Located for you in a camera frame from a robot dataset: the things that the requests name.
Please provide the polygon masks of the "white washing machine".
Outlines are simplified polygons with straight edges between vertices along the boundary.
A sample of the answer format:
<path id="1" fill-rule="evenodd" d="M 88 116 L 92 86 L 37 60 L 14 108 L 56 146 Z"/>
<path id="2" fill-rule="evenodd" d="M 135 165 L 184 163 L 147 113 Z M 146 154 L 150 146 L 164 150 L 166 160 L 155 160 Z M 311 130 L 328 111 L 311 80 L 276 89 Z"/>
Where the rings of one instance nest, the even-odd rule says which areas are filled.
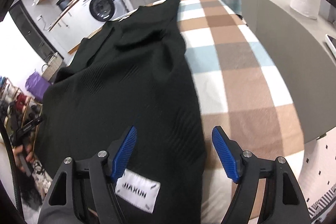
<path id="1" fill-rule="evenodd" d="M 96 22 L 114 20 L 127 13 L 126 5 L 120 0 L 80 0 L 79 3 L 89 19 Z"/>

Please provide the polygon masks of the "white phone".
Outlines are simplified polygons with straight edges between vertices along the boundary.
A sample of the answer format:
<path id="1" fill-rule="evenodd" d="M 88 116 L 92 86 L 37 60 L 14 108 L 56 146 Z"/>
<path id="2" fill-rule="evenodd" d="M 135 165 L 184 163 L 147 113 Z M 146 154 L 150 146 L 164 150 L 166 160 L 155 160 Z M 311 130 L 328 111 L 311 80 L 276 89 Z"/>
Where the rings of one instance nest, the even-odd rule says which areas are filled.
<path id="1" fill-rule="evenodd" d="M 336 38 L 333 38 L 332 36 L 326 34 L 325 40 L 326 40 L 326 44 L 329 47 L 332 55 L 336 59 Z"/>

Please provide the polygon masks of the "grey bedside cabinet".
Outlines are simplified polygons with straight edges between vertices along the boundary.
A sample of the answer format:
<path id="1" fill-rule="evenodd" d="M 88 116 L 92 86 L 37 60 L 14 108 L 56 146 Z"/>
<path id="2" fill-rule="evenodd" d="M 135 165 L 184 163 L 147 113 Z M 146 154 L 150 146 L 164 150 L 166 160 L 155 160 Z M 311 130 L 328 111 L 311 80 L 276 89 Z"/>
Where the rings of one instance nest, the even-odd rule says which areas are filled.
<path id="1" fill-rule="evenodd" d="M 334 27 L 294 11 L 290 0 L 241 0 L 241 11 L 289 89 L 304 141 L 334 128 L 335 59 L 325 44 Z"/>

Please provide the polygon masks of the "black pot on counter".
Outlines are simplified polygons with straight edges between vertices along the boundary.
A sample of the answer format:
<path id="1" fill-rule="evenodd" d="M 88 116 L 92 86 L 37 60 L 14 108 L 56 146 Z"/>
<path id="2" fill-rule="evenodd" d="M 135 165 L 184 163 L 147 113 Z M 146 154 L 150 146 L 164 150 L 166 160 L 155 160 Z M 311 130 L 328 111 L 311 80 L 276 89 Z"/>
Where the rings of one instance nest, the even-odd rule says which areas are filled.
<path id="1" fill-rule="evenodd" d="M 69 5 L 71 0 L 58 0 L 56 5 L 59 7 L 61 11 L 64 11 L 66 7 Z"/>

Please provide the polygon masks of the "woven laundry basket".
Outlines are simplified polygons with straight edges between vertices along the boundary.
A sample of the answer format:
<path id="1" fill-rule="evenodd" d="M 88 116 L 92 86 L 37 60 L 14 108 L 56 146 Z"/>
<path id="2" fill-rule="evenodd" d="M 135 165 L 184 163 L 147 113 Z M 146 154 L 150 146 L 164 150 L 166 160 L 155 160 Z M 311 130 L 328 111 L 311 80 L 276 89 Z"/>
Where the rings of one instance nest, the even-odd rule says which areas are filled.
<path id="1" fill-rule="evenodd" d="M 58 52 L 54 53 L 49 62 L 42 66 L 42 77 L 49 81 L 56 71 L 61 67 L 63 58 Z"/>

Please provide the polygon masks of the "purple bag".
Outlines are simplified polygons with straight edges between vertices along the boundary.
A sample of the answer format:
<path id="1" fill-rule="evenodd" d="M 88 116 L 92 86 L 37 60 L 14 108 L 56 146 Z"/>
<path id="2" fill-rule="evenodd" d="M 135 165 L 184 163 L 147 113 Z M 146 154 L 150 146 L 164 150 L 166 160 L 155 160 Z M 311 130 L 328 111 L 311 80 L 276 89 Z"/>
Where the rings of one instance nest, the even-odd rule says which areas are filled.
<path id="1" fill-rule="evenodd" d="M 51 86 L 51 84 L 44 79 L 37 71 L 34 71 L 26 80 L 25 88 L 38 101 L 43 100 L 44 93 Z"/>

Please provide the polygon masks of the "checkered plaid blanket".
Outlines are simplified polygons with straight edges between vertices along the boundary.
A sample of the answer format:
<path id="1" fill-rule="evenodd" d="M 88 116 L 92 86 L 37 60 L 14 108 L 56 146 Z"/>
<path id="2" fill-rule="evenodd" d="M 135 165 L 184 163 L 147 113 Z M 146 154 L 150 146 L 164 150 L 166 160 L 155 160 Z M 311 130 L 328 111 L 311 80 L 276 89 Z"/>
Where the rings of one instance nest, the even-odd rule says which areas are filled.
<path id="1" fill-rule="evenodd" d="M 211 144 L 220 125 L 256 156 L 293 160 L 299 174 L 303 132 L 273 60 L 253 32 L 219 0 L 151 5 L 163 56 L 146 131 L 154 178 L 161 183 L 154 223 L 218 223 L 235 186 Z"/>

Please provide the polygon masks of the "black knit sweater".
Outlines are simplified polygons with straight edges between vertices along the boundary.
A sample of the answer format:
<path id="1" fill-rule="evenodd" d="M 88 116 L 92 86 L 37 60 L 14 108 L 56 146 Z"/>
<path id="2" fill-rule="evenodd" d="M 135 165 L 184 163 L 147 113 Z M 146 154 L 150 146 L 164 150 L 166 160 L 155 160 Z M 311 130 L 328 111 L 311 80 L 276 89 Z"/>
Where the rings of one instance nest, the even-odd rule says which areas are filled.
<path id="1" fill-rule="evenodd" d="M 140 7 L 84 39 L 44 94 L 35 153 L 50 176 L 137 129 L 128 170 L 160 183 L 152 213 L 120 201 L 128 223 L 199 223 L 206 146 L 179 0 Z"/>

